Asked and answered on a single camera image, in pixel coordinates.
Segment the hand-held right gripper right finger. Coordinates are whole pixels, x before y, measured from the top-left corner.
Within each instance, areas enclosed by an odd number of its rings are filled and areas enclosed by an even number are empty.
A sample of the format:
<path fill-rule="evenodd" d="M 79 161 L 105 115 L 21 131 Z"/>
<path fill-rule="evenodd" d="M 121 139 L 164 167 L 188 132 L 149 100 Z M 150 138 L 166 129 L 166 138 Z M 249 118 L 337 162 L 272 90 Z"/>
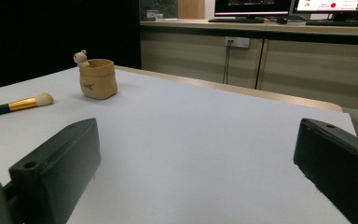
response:
<path fill-rule="evenodd" d="M 302 119 L 294 164 L 351 224 L 358 224 L 358 137 L 316 119 Z"/>

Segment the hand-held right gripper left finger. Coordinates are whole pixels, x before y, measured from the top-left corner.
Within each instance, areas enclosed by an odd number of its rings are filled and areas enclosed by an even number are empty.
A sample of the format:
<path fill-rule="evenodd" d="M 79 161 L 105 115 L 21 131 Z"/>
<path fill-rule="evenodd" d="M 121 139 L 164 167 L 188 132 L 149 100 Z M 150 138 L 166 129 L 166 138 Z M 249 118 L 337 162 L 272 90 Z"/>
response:
<path fill-rule="evenodd" d="M 101 163 L 96 119 L 70 124 L 9 168 L 15 224 L 66 224 Z"/>

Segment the makeup brush with gold ferrule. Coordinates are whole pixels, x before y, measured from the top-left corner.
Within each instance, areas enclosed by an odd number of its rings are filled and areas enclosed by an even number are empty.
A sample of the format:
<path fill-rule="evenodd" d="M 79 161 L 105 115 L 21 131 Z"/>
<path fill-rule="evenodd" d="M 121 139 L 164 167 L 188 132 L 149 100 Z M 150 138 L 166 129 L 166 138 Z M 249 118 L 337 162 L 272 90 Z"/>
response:
<path fill-rule="evenodd" d="M 0 115 L 28 108 L 52 105 L 53 103 L 54 99 L 49 93 L 41 93 L 35 97 L 30 97 L 16 102 L 0 105 Z"/>

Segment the tan ceramic cup with bear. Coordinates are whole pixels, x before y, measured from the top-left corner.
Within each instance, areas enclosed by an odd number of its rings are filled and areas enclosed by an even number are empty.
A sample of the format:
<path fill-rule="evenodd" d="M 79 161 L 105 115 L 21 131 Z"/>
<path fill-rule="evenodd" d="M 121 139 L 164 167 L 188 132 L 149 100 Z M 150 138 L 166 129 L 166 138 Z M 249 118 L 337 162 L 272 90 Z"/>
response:
<path fill-rule="evenodd" d="M 116 70 L 112 61 L 88 59 L 84 49 L 73 59 L 79 69 L 80 89 L 85 96 L 104 100 L 117 93 Z"/>

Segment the beige counter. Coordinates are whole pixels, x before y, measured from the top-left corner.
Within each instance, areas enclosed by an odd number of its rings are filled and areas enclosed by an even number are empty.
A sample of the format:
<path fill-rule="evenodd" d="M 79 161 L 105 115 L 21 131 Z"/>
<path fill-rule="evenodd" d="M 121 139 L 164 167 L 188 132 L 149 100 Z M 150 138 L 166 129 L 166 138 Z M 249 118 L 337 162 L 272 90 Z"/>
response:
<path fill-rule="evenodd" d="M 250 46 L 229 48 L 227 36 L 250 38 Z M 148 71 L 358 109 L 358 27 L 144 21 L 141 58 Z"/>

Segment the white table cover sheet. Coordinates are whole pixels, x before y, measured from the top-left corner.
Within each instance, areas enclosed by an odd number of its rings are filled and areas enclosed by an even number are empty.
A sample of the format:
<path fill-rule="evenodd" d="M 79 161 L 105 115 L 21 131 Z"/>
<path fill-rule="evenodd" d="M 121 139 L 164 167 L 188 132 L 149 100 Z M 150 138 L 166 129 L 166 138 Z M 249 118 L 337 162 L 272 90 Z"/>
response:
<path fill-rule="evenodd" d="M 97 120 L 102 161 L 68 224 L 349 224 L 293 162 L 303 118 L 351 131 L 349 115 L 117 71 L 98 101 L 76 69 L 0 88 L 0 182 L 65 126 Z"/>

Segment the black curtain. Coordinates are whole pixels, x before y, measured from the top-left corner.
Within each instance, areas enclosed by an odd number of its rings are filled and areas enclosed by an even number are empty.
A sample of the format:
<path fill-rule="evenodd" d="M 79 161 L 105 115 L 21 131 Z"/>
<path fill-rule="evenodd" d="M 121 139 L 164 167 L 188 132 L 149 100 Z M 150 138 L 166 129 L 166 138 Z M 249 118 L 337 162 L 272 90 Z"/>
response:
<path fill-rule="evenodd" d="M 0 87 L 75 65 L 141 66 L 139 0 L 0 0 Z"/>

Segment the wooden table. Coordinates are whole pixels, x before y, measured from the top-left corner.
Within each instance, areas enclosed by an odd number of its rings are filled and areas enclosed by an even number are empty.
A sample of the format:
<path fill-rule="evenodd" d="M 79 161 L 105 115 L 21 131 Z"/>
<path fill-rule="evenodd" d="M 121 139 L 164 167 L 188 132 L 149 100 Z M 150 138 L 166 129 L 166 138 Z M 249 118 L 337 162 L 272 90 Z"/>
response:
<path fill-rule="evenodd" d="M 342 107 L 339 105 L 329 103 L 329 102 L 319 101 L 319 100 L 313 100 L 313 99 L 308 99 L 308 98 L 303 98 L 303 97 L 297 97 L 297 96 L 292 96 L 292 95 L 287 95 L 287 94 L 276 93 L 276 92 L 254 90 L 254 89 L 250 89 L 250 88 L 232 86 L 232 85 L 228 85 L 228 84 L 216 83 L 216 82 L 212 82 L 212 81 L 206 81 L 206 80 L 195 79 L 195 78 L 190 78 L 190 77 L 179 77 L 179 76 L 174 76 L 174 75 L 169 75 L 169 74 L 164 74 L 164 73 L 159 73 L 159 72 L 152 72 L 152 71 L 146 71 L 146 70 L 142 70 L 142 69 L 129 68 L 129 67 L 125 67 L 125 66 L 116 65 L 115 68 L 118 71 L 130 72 L 130 73 L 148 76 L 148 77 L 162 78 L 162 79 L 177 81 L 177 82 L 186 83 L 186 84 L 190 84 L 190 85 L 194 85 L 194 86 L 211 88 L 211 89 L 215 89 L 215 90 L 235 92 L 238 94 L 250 95 L 250 96 L 254 96 L 254 97 L 270 99 L 270 100 L 275 100 L 275 101 L 280 101 L 280 102 L 286 102 L 286 103 L 294 104 L 294 105 L 303 105 L 303 106 L 309 106 L 309 107 L 337 111 L 337 112 L 343 111 Z"/>

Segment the black keyboard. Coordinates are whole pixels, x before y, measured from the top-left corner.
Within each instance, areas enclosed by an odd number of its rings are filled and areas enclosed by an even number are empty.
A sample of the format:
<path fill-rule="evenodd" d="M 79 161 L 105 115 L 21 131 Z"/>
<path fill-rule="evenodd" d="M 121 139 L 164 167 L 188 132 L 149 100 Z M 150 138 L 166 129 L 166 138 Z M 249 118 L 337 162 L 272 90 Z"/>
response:
<path fill-rule="evenodd" d="M 312 26 L 349 26 L 358 27 L 358 21 L 308 20 L 306 25 Z"/>
<path fill-rule="evenodd" d="M 234 23 L 264 23 L 264 18 L 213 18 L 208 22 L 234 22 Z"/>

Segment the computer monitor with white screen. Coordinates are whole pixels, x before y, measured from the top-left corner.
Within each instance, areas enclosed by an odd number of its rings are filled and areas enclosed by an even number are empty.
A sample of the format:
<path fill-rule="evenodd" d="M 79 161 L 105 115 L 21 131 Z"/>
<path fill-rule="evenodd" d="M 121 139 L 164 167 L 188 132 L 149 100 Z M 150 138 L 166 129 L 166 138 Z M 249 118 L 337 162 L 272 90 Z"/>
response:
<path fill-rule="evenodd" d="M 358 12 L 358 0 L 296 0 L 294 12 L 317 14 Z"/>

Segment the small white box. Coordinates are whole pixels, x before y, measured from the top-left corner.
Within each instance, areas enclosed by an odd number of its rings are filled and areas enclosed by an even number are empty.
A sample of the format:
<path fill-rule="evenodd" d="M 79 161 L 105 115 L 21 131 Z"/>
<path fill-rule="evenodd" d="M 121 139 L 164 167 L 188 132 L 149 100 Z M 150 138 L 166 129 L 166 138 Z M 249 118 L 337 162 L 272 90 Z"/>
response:
<path fill-rule="evenodd" d="M 148 19 L 163 19 L 164 15 L 160 13 L 158 10 L 147 10 L 146 17 Z"/>

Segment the computer monitor with dark screen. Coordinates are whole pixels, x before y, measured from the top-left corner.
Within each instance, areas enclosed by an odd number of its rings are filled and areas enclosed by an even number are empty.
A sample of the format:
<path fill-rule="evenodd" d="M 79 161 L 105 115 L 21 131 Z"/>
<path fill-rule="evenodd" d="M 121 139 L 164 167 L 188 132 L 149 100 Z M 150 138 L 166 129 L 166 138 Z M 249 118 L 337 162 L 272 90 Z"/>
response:
<path fill-rule="evenodd" d="M 215 0 L 215 17 L 288 15 L 292 0 Z"/>

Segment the wooden door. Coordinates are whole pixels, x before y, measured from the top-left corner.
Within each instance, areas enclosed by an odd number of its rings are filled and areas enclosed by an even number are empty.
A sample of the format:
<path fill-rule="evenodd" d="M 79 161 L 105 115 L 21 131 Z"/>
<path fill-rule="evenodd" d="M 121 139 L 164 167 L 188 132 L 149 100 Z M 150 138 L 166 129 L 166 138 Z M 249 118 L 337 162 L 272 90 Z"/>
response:
<path fill-rule="evenodd" d="M 205 0 L 178 0 L 179 19 L 203 19 Z"/>

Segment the white wall socket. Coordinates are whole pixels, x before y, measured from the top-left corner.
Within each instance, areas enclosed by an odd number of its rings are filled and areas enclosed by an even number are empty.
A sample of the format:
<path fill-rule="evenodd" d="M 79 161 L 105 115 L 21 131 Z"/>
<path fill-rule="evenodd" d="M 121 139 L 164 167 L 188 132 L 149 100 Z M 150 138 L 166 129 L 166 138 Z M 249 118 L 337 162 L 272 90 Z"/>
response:
<path fill-rule="evenodd" d="M 229 48 L 248 49 L 250 46 L 250 38 L 227 36 L 225 45 Z"/>

